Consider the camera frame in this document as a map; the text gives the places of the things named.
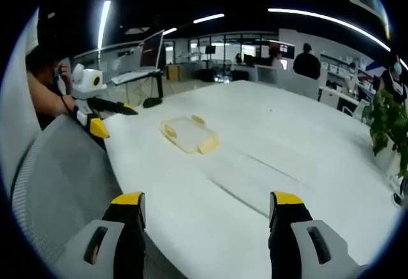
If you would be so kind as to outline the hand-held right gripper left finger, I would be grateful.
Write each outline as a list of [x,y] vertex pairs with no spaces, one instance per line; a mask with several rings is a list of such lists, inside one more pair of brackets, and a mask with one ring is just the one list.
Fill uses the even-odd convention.
[[143,278],[145,194],[113,199],[101,220],[93,220],[65,245],[54,264],[58,278]]

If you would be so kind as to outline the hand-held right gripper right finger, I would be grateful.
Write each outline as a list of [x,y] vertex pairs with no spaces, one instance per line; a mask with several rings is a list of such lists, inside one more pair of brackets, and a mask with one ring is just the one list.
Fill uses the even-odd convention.
[[348,253],[347,242],[314,220],[296,195],[270,193],[268,247],[272,278],[359,278],[368,268]]

